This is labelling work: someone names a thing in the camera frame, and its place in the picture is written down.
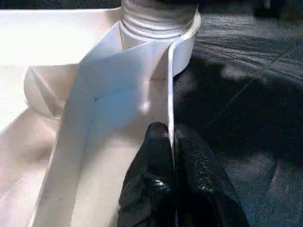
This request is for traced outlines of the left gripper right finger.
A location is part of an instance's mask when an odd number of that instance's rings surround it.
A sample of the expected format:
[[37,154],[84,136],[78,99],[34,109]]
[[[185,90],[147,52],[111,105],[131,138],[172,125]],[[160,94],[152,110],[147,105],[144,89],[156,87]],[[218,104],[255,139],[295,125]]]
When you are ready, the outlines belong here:
[[235,188],[207,142],[175,125],[177,216],[181,227],[248,227]]

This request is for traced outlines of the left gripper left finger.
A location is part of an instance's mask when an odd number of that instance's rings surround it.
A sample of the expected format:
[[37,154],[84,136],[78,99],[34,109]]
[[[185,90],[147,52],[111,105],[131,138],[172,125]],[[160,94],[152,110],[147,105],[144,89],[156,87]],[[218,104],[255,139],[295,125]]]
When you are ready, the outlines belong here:
[[168,128],[151,123],[131,162],[119,198],[119,227],[172,227],[175,172]]

